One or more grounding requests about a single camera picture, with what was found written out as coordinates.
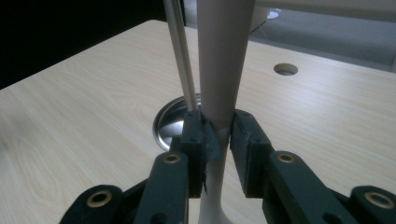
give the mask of metal rod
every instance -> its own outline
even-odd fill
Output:
[[[163,0],[187,110],[198,108],[179,0]]]

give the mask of brass insert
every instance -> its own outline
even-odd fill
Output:
[[[167,155],[165,158],[163,158],[163,160],[166,163],[176,163],[176,162],[180,161],[180,157],[176,154],[170,154],[170,155]]]
[[[286,153],[277,155],[277,159],[286,163],[294,162],[294,157]]]
[[[388,198],[386,195],[369,191],[364,193],[364,197],[367,199],[372,204],[375,204],[378,207],[384,208],[384,209],[392,209],[395,207],[395,203]]]
[[[113,195],[107,189],[93,193],[87,200],[87,205],[92,208],[101,207],[110,202]]]

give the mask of white rod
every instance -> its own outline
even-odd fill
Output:
[[[179,0],[163,0],[187,110],[198,108]]]
[[[207,166],[207,195],[199,223],[231,223],[221,208],[221,188],[233,113],[242,75],[254,0],[198,0],[202,113],[214,126],[224,158]]]

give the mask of table surface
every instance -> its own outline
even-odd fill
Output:
[[[199,91],[196,30],[187,29]],[[294,76],[274,71],[298,67]],[[182,94],[166,23],[148,21],[0,91],[0,222],[56,223],[84,190],[126,190],[163,151],[157,112]],[[237,108],[253,114],[276,150],[298,154],[331,189],[396,193],[396,76],[248,43]],[[227,155],[223,208],[262,223]],[[199,200],[190,200],[196,223]]]

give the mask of dark background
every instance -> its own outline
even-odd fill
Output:
[[[0,8],[0,89],[144,21],[166,21],[162,0],[12,1]]]

